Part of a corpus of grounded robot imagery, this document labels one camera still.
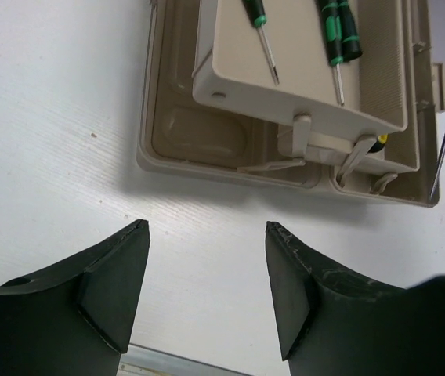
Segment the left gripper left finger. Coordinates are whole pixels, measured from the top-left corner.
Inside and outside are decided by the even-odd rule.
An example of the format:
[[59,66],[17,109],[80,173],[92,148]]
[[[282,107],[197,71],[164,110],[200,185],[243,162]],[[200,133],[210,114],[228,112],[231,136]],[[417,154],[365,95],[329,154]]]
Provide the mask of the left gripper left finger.
[[0,285],[0,375],[115,375],[128,350],[149,224]]

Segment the yellow-black screwdriver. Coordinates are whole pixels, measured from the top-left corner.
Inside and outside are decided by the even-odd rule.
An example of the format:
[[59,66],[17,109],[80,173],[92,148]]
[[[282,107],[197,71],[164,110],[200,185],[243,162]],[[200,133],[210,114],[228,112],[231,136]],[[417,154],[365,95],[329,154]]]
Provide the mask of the yellow-black screwdriver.
[[369,154],[375,154],[378,153],[380,151],[382,151],[385,148],[385,145],[388,142],[388,134],[384,134],[384,135],[380,135],[376,138],[376,141],[374,142],[374,144],[372,145],[372,147],[369,149],[368,153]]

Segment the beige tool box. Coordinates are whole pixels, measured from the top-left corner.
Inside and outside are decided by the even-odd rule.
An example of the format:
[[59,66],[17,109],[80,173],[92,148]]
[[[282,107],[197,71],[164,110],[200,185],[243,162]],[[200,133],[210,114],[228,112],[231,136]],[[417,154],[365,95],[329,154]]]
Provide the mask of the beige tool box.
[[[154,1],[137,161],[151,172],[434,207],[443,65],[426,1],[353,1],[338,104],[314,1],[268,1],[275,85],[241,1]],[[385,148],[368,151],[380,135]]]

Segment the small green-black precision screwdriver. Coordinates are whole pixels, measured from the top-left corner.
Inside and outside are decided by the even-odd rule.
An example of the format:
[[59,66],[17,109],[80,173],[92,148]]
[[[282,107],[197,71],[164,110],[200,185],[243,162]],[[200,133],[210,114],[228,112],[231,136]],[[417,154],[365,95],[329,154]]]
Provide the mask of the small green-black precision screwdriver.
[[341,64],[344,62],[344,59],[342,55],[342,31],[338,3],[335,0],[318,0],[317,8],[324,32],[327,60],[335,75],[338,104],[343,106],[345,97],[342,85]]

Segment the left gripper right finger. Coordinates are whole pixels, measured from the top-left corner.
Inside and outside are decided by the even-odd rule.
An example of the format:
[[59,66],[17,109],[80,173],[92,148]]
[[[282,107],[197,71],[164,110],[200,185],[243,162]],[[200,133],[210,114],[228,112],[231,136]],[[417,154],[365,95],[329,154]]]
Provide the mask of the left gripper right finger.
[[280,343],[293,375],[445,375],[445,275],[409,288],[366,277],[266,225]]

